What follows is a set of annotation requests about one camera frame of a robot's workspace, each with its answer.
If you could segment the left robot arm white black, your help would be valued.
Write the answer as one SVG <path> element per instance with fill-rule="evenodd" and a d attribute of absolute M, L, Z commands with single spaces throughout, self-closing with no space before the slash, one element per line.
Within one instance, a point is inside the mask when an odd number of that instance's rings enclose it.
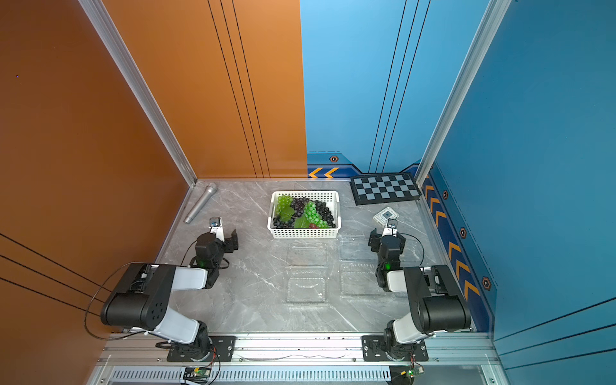
<path fill-rule="evenodd" d="M 207 325 L 169 306 L 176 291 L 208 290 L 223 269 L 227 253 L 239 249 L 238 235 L 217 228 L 197 238 L 196 256 L 187 266 L 131 263 L 104 303 L 100 319 L 110 327 L 136 328 L 160 338 L 169 362 L 205 362 L 221 358 Z"/>

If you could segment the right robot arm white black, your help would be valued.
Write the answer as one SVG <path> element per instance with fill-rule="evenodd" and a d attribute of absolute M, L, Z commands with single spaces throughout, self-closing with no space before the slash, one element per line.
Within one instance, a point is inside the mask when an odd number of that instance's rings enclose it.
<path fill-rule="evenodd" d="M 373 229 L 367 245 L 377 255 L 375 278 L 385 292 L 407 296 L 408 312 L 383 331 L 381 350 L 406 360 L 437 332 L 457 332 L 472 325 L 467 300 L 447 265 L 402 267 L 406 238 L 393 228 Z"/>

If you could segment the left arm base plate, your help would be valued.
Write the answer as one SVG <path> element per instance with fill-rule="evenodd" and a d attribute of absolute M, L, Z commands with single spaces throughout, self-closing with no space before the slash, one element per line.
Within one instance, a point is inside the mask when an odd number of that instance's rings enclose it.
<path fill-rule="evenodd" d="M 237 338 L 214 335 L 191 344 L 171 343 L 167 361 L 171 363 L 228 363 L 232 360 Z"/>

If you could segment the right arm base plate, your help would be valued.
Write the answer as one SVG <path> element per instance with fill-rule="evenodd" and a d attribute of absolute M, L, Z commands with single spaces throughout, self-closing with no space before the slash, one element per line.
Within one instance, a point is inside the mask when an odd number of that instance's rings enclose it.
<path fill-rule="evenodd" d="M 397 343 L 383 335 L 364 335 L 361 337 L 364 361 L 366 362 L 428 362 L 428 349 L 425 341 L 418 343 Z"/>

